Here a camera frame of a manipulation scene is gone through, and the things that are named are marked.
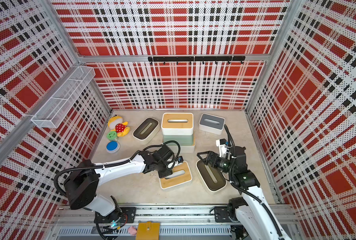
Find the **mint green tissue box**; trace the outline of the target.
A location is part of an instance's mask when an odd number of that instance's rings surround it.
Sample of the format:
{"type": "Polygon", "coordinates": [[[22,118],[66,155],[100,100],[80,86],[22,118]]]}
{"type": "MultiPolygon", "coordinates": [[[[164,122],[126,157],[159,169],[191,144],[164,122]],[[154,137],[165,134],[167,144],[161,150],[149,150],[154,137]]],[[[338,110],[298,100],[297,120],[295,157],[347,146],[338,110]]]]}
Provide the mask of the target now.
{"type": "Polygon", "coordinates": [[[163,142],[176,141],[181,146],[195,145],[195,137],[192,135],[163,135],[163,142]]]}

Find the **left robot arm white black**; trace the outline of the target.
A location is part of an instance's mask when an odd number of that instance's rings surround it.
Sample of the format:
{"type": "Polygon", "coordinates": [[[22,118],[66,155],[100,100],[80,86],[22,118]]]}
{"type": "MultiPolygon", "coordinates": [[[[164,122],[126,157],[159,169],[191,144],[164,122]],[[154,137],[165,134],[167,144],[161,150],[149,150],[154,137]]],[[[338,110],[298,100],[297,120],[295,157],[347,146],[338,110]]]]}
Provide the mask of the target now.
{"type": "Polygon", "coordinates": [[[109,163],[86,160],[75,168],[64,169],[54,177],[56,190],[68,199],[72,210],[86,209],[96,213],[96,224],[118,222],[125,213],[116,199],[97,194],[99,186],[132,174],[158,172],[163,179],[172,175],[173,168],[183,163],[180,152],[170,147],[171,141],[145,147],[131,157],[109,163]]]}

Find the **white tissue box grey lid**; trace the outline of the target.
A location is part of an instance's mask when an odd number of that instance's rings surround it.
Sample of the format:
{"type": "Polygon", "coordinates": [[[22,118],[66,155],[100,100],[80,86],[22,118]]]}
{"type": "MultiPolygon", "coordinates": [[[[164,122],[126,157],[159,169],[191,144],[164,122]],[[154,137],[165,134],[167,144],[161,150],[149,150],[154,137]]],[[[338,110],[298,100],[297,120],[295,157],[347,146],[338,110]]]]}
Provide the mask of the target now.
{"type": "Polygon", "coordinates": [[[225,118],[203,113],[199,121],[199,130],[221,135],[225,125],[225,118]]]}

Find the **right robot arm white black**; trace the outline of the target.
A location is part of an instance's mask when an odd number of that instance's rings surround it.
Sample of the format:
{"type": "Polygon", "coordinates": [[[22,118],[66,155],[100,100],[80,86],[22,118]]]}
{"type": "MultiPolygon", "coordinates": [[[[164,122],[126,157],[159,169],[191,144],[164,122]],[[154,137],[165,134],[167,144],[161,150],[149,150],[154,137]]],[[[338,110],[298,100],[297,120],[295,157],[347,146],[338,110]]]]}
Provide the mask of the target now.
{"type": "Polygon", "coordinates": [[[278,219],[271,210],[255,174],[248,169],[245,147],[235,144],[227,125],[224,125],[227,139],[221,139],[226,153],[206,151],[197,153],[198,158],[228,175],[231,186],[238,190],[240,197],[228,202],[228,216],[231,221],[241,223],[253,240],[289,240],[278,219]]]}

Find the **large white box bamboo lid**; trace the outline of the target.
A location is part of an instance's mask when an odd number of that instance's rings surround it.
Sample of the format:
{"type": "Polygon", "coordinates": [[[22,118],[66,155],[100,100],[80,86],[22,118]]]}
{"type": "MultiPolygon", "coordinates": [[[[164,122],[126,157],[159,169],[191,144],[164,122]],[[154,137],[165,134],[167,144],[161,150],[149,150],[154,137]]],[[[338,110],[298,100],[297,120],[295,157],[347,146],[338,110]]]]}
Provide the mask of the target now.
{"type": "MultiPolygon", "coordinates": [[[[181,154],[190,154],[194,153],[195,150],[195,141],[193,141],[192,145],[180,145],[180,153],[181,154]]],[[[167,146],[175,153],[178,153],[178,146],[175,143],[169,143],[167,146]]]]}

